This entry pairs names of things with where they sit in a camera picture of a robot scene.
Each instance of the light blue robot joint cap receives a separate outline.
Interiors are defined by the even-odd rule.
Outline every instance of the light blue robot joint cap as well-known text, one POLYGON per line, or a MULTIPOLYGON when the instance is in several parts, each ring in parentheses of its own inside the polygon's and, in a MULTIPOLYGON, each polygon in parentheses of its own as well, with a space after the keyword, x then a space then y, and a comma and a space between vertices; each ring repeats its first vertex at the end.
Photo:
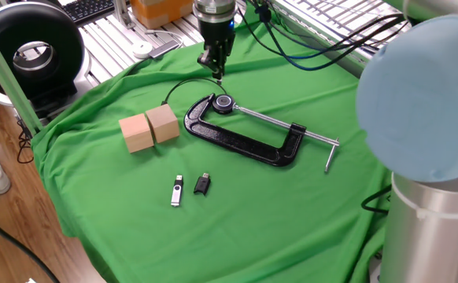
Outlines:
POLYGON ((423 22, 374 55, 356 111, 390 170, 418 182, 458 178, 458 15, 423 22))

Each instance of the wooden block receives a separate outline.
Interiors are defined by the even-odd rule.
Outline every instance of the wooden block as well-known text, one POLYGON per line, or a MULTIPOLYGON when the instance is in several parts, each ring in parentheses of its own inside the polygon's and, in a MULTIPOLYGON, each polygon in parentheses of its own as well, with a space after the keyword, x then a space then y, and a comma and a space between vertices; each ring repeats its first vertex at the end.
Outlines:
POLYGON ((164 142, 180 136, 179 121, 169 105, 165 104, 150 109, 145 114, 149 118, 156 142, 164 142))
POLYGON ((129 153, 153 146, 152 132, 143 113, 120 119, 119 124, 129 153))

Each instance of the wooden floor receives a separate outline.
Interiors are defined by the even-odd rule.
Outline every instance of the wooden floor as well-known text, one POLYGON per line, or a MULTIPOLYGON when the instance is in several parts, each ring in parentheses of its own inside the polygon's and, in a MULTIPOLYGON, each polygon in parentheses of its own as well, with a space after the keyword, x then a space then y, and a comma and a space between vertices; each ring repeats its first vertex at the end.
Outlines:
MULTIPOLYGON (((0 108, 0 162, 12 181, 10 191, 0 195, 0 227, 29 247, 61 282, 104 282, 79 240, 62 234, 34 163, 16 161, 19 133, 12 109, 0 108)), ((31 150, 25 149, 22 157, 30 158, 31 150)), ((0 283, 24 283, 30 277, 50 282, 32 260, 0 237, 0 283)))

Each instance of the silver usb drive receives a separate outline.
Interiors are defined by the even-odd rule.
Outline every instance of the silver usb drive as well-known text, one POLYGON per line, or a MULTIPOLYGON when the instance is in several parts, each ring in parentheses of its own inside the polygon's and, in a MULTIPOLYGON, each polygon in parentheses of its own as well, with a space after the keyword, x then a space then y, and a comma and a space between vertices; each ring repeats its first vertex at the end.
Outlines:
POLYGON ((172 206, 180 206, 180 198, 182 197, 182 187, 183 187, 183 177, 182 175, 177 175, 175 180, 175 185, 173 186, 172 194, 172 206))

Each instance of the green cloth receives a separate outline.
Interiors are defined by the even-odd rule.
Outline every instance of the green cloth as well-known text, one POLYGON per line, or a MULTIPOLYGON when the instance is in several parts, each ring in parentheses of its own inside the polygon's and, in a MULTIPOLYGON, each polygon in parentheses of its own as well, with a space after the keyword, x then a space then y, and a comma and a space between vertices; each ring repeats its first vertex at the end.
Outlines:
MULTIPOLYGON (((271 46, 264 27, 255 28, 271 46)), ((289 54, 311 53, 277 37, 289 54)), ((170 97, 178 138, 128 153, 118 120, 159 106, 182 79, 209 77, 196 63, 201 49, 176 50, 103 83, 33 139, 64 233, 82 241, 108 282, 365 282, 384 231, 360 203, 387 183, 388 172, 356 122, 358 80, 339 66, 298 70, 239 27, 223 78, 240 105, 339 137, 328 175, 331 147, 310 138, 291 165, 273 167, 188 134, 189 107, 220 93, 207 82, 182 85, 170 97), (194 195, 205 172, 209 192, 194 195), (179 208, 170 205, 176 175, 184 178, 179 208)), ((286 136, 242 113, 211 112, 207 120, 274 146, 286 136)))

